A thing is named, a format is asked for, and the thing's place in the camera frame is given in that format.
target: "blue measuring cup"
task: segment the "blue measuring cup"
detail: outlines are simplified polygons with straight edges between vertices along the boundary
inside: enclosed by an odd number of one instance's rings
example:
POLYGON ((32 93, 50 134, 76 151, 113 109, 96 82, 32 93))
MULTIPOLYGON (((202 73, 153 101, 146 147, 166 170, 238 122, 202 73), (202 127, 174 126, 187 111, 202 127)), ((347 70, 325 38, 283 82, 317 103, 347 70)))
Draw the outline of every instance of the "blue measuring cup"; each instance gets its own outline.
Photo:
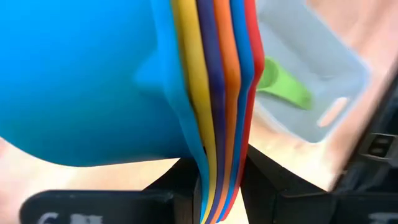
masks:
POLYGON ((169 2, 2 1, 0 23, 0 136, 68 166, 194 157, 206 205, 169 2))
POLYGON ((217 180, 216 193, 210 214, 206 223, 210 223, 220 203, 221 191, 224 181, 225 166, 225 141, 226 141, 226 119, 225 119, 225 82, 223 62, 218 42, 217 24, 213 1, 197 0, 198 15, 200 21, 203 50, 205 53, 206 68, 211 95, 211 113, 213 115, 213 126, 216 138, 217 154, 217 180))

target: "plastic container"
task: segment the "plastic container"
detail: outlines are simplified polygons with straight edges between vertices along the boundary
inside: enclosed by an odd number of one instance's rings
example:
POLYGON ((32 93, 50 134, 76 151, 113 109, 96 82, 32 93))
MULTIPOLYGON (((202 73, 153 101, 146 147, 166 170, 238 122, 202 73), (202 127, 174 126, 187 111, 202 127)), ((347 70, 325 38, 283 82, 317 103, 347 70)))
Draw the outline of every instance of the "plastic container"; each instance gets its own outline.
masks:
POLYGON ((368 68, 301 1, 258 0, 257 17, 265 53, 303 83, 314 102, 307 111, 258 93, 255 113, 276 131, 322 141, 363 94, 368 68), (344 107, 333 121, 320 125, 339 98, 346 98, 344 107))

